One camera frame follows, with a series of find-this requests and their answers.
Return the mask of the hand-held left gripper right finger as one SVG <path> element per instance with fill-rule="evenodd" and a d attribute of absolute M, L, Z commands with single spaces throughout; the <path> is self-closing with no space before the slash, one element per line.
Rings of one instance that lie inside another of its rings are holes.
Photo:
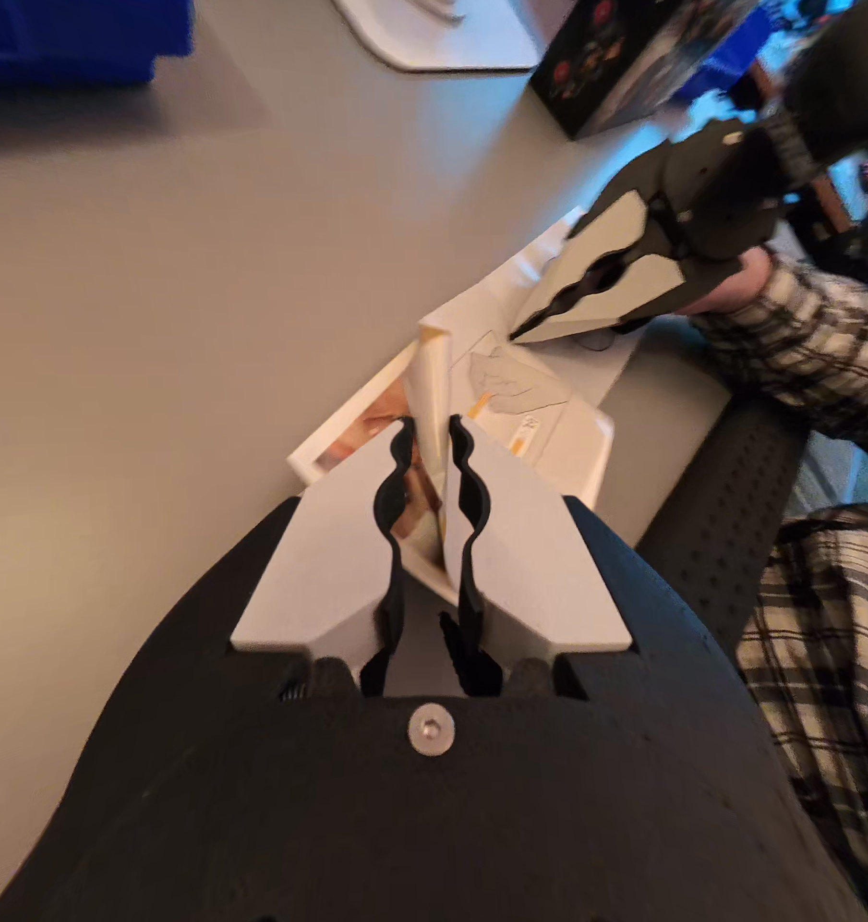
<path fill-rule="evenodd" d="M 522 663 L 620 653 L 632 635 L 561 494 L 471 418 L 452 415 L 441 631 L 463 692 L 496 697 Z"/>

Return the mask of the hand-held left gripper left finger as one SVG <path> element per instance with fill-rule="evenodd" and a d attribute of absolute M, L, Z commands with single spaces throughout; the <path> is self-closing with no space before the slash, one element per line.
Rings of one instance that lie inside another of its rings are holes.
<path fill-rule="evenodd" d="M 309 486 L 230 637 L 237 652 L 339 661 L 380 697 L 405 623 L 394 525 L 415 423 L 401 417 Z"/>

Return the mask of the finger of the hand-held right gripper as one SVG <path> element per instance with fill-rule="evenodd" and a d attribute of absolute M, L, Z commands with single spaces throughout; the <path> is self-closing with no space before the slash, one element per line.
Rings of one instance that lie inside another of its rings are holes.
<path fill-rule="evenodd" d="M 593 293 L 592 286 L 605 271 L 601 262 L 628 251 L 642 237 L 647 204 L 636 190 L 622 193 L 594 218 L 588 217 L 580 230 L 572 228 L 556 257 L 526 301 L 526 316 L 543 314 L 560 294 L 581 297 Z"/>
<path fill-rule="evenodd" d="M 660 255 L 646 255 L 632 263 L 607 290 L 577 294 L 565 311 L 549 314 L 544 309 L 536 319 L 521 321 L 508 339 L 529 345 L 612 328 L 685 281 L 679 263 Z"/>

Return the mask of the toy truck instruction booklet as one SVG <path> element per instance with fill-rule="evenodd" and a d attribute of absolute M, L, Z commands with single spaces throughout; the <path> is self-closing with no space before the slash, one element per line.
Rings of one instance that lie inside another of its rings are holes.
<path fill-rule="evenodd" d="M 613 424 L 492 321 L 448 329 L 424 321 L 416 339 L 288 457 L 310 486 L 394 421 L 415 424 L 405 513 L 394 525 L 405 570 L 448 603 L 443 511 L 449 420 L 467 416 L 557 492 L 590 505 L 599 491 Z"/>

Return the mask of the dark toy truck box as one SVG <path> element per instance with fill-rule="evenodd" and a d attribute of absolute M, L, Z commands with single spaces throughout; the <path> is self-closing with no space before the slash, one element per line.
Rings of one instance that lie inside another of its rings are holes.
<path fill-rule="evenodd" d="M 639 121 L 678 92 L 754 1 L 578 1 L 530 86 L 573 140 Z"/>

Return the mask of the grey desk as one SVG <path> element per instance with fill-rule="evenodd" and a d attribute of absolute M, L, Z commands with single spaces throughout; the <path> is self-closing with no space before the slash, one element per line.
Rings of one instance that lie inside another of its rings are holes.
<path fill-rule="evenodd" d="M 151 86 L 0 94 L 0 893 L 288 455 L 711 110 L 571 142 L 524 75 L 397 73 L 331 2 L 198 2 Z"/>

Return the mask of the person's right hand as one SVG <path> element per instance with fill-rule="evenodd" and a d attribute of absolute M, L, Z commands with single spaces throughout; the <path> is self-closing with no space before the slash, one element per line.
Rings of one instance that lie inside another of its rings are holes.
<path fill-rule="evenodd" d="M 675 315 L 729 315 L 753 303 L 763 292 L 774 270 L 772 251 L 764 246 L 751 248 L 740 256 L 741 269 L 698 301 L 679 309 Z"/>

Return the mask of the white sign stand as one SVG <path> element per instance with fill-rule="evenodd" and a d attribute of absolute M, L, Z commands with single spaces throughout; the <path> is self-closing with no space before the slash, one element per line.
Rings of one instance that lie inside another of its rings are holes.
<path fill-rule="evenodd" d="M 402 73 L 527 72 L 541 58 L 507 1 L 334 1 L 359 43 Z"/>

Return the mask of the person's plaid clothing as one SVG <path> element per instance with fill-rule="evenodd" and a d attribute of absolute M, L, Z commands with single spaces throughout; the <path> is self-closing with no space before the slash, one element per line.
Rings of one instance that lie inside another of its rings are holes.
<path fill-rule="evenodd" d="M 782 526 L 735 655 L 798 801 L 868 911 L 868 504 Z"/>

